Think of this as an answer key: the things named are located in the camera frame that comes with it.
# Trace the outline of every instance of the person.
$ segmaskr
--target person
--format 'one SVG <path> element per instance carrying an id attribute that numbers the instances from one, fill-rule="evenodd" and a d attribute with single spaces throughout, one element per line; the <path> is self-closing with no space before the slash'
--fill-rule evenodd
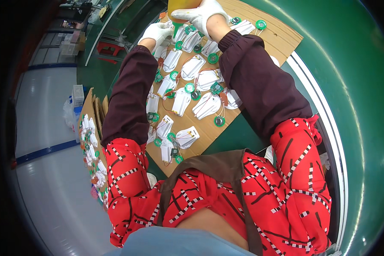
<path id="1" fill-rule="evenodd" d="M 102 127 L 111 243 L 128 255 L 172 254 L 154 251 L 148 246 L 154 240 L 161 241 L 159 250 L 176 248 L 183 255 L 214 246 L 224 252 L 219 243 L 230 249 L 226 255 L 323 253 L 331 245 L 331 197 L 316 148 L 318 117 L 308 101 L 273 63 L 260 37 L 230 29 L 215 0 L 172 16 L 218 43 L 225 84 L 275 149 L 277 168 L 247 149 L 227 151 L 185 159 L 150 187 L 145 102 L 158 68 L 151 53 L 173 32 L 152 24 L 123 60 Z"/>

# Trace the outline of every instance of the green nozzle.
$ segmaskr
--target green nozzle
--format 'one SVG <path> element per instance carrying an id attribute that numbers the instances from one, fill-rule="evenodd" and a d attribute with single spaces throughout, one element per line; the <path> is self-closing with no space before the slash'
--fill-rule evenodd
<path id="1" fill-rule="evenodd" d="M 183 23 L 177 23 L 172 21 L 172 24 L 174 25 L 174 28 L 175 28 L 174 30 L 174 38 L 175 38 L 176 34 L 178 33 L 178 29 L 182 27 Z"/>

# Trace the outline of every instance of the red stool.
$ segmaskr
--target red stool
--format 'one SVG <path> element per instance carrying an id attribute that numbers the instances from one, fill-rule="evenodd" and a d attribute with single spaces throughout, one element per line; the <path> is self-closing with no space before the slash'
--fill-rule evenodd
<path id="1" fill-rule="evenodd" d="M 117 56 L 117 54 L 120 50 L 125 50 L 125 48 L 119 47 L 116 44 L 111 44 L 111 43 L 106 43 L 106 42 L 101 42 L 101 41 L 98 42 L 98 45 L 97 45 L 97 51 L 99 54 Z M 114 61 L 112 59 L 103 59 L 103 58 L 99 58 L 99 59 L 111 62 L 113 64 L 117 64 L 117 61 Z"/>

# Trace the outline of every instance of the glue bottle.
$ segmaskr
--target glue bottle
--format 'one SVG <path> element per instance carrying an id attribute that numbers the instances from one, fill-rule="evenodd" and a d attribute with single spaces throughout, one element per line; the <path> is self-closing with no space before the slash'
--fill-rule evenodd
<path id="1" fill-rule="evenodd" d="M 178 9 L 194 9 L 197 8 L 201 4 L 202 0 L 168 0 L 168 17 L 172 20 L 172 24 L 174 25 L 174 38 L 178 29 L 184 24 L 187 23 L 188 20 L 179 20 L 173 18 L 171 13 Z"/>

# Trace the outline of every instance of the white work glove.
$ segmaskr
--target white work glove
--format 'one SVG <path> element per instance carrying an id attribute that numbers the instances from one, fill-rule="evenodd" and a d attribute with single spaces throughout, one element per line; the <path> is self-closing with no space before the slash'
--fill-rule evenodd
<path id="1" fill-rule="evenodd" d="M 160 46 L 165 38 L 172 35 L 174 30 L 172 28 L 166 28 L 164 23 L 153 23 L 150 24 L 149 27 L 145 30 L 142 38 L 138 41 L 138 44 L 140 41 L 146 38 L 151 38 L 156 41 L 155 47 L 151 52 L 154 52 L 158 46 Z"/>
<path id="2" fill-rule="evenodd" d="M 212 41 L 206 29 L 206 22 L 210 16 L 215 14 L 223 15 L 226 23 L 228 23 L 228 15 L 216 0 L 202 0 L 198 8 L 175 10 L 171 13 L 171 16 L 180 20 L 189 20 L 198 31 L 205 34 L 205 36 Z"/>

